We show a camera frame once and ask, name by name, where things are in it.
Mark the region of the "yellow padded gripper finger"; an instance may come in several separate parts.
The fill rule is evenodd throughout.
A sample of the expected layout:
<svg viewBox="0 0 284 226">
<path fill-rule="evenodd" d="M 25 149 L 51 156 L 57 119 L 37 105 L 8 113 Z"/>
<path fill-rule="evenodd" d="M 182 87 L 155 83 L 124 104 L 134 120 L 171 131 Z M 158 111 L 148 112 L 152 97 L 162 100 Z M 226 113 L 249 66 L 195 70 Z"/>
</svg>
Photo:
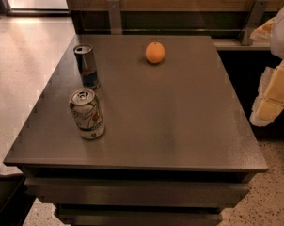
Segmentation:
<svg viewBox="0 0 284 226">
<path fill-rule="evenodd" d="M 273 123 L 284 109 L 284 60 L 261 75 L 258 96 L 252 106 L 250 122 L 258 127 Z"/>
<path fill-rule="evenodd" d="M 273 17 L 265 22 L 263 25 L 256 28 L 250 35 L 252 40 L 269 40 L 276 18 Z"/>
</svg>

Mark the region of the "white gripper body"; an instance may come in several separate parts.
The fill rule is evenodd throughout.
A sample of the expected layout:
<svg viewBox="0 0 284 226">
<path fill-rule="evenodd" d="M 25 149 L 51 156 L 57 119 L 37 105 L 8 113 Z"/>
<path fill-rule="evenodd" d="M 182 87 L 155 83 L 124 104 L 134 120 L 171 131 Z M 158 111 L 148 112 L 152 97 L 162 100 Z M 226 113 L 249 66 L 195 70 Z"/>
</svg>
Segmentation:
<svg viewBox="0 0 284 226">
<path fill-rule="evenodd" d="M 284 60 L 284 7 L 278 12 L 272 26 L 271 53 Z"/>
</svg>

